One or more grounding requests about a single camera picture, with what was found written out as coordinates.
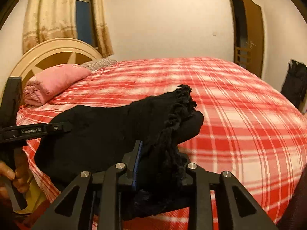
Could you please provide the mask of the person left hand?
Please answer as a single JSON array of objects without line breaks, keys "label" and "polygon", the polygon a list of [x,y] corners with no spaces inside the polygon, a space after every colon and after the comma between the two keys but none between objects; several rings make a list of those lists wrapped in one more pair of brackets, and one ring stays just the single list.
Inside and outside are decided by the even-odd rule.
[{"label": "person left hand", "polygon": [[13,186],[19,193],[25,194],[29,190],[29,163],[28,157],[23,149],[14,152],[15,170],[11,169],[1,160],[1,177],[6,177],[12,181]]}]

